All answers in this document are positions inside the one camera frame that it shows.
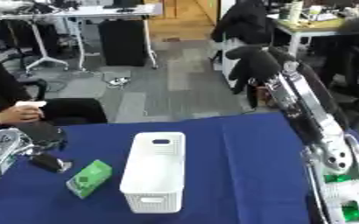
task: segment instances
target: table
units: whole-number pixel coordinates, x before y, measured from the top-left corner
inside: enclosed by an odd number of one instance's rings
[[[336,30],[344,23],[344,19],[342,18],[312,22],[311,26],[297,26],[280,19],[273,19],[273,21],[277,29],[291,36],[288,52],[293,56],[297,56],[299,44],[302,38],[339,35]]]
[[[74,158],[75,167],[52,174],[18,160],[0,178],[0,224],[308,223],[303,146],[279,113],[66,130],[70,143],[58,155]],[[133,214],[118,190],[132,138],[144,131],[187,135],[179,213]],[[87,199],[78,199],[65,182],[96,158],[111,165],[114,176]]]
[[[76,35],[77,43],[80,50],[80,58],[79,58],[79,68],[82,71],[85,71],[84,61],[86,57],[86,51],[83,45],[80,23],[83,19],[88,18],[139,18],[142,17],[144,21],[144,36],[145,36],[145,45],[148,55],[152,61],[152,67],[158,68],[157,64],[157,54],[152,50],[151,47],[151,38],[150,38],[150,30],[148,26],[148,22],[146,17],[155,16],[162,14],[162,7],[160,3],[148,3],[138,5],[137,8],[133,12],[117,12],[118,9],[103,9],[101,5],[91,5],[91,6],[81,6],[79,10],[69,10],[69,11],[58,11],[48,14],[38,14],[38,15],[4,15],[1,16],[1,19],[19,19],[19,20],[27,20],[32,25],[32,30],[34,31],[35,38],[39,44],[39,49],[43,55],[43,57],[27,67],[27,72],[31,70],[31,68],[39,65],[44,61],[52,61],[56,63],[65,64],[57,59],[53,59],[47,56],[47,52],[45,46],[43,45],[42,38],[39,34],[38,28],[36,26],[36,21],[43,18],[75,18],[74,20],[74,33]]]

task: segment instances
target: black bag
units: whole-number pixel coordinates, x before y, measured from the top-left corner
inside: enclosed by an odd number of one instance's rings
[[[146,50],[143,21],[106,20],[99,24],[99,33],[106,65],[144,66]]]

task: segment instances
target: person's hand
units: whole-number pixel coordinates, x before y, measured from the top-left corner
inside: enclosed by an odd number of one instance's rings
[[[0,112],[0,124],[32,123],[44,117],[39,108],[32,106],[13,106]]]

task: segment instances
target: white box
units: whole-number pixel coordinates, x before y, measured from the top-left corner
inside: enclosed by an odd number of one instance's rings
[[[180,132],[135,136],[120,185],[133,213],[168,214],[182,208],[185,144]]]

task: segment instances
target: green package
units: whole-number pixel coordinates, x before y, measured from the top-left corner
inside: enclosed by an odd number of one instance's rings
[[[111,176],[112,169],[100,160],[82,169],[78,174],[67,181],[67,188],[79,198],[85,199],[98,186]]]

